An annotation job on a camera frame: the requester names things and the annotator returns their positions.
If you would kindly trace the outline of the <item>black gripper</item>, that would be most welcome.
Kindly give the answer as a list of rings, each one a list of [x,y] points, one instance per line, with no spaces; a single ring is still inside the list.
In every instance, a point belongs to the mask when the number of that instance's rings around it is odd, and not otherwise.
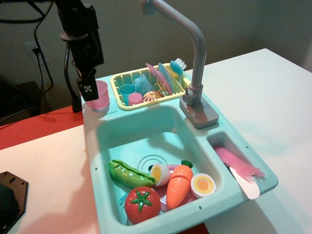
[[[69,44],[76,69],[79,73],[77,84],[85,101],[98,99],[95,68],[104,63],[99,33],[89,30],[82,36],[69,36],[61,33],[61,39]]]

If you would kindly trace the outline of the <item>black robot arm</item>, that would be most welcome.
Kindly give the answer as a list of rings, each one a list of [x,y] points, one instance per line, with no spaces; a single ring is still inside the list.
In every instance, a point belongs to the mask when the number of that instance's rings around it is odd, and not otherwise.
[[[72,53],[79,74],[80,94],[85,101],[96,100],[99,94],[95,67],[104,63],[96,11],[79,0],[52,0],[50,5],[53,4],[63,27],[61,39],[66,42],[66,52]]]

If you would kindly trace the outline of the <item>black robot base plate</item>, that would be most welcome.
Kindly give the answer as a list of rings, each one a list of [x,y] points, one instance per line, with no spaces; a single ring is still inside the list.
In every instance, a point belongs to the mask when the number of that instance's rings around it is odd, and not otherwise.
[[[0,174],[0,233],[7,234],[26,210],[29,183],[9,171]]]

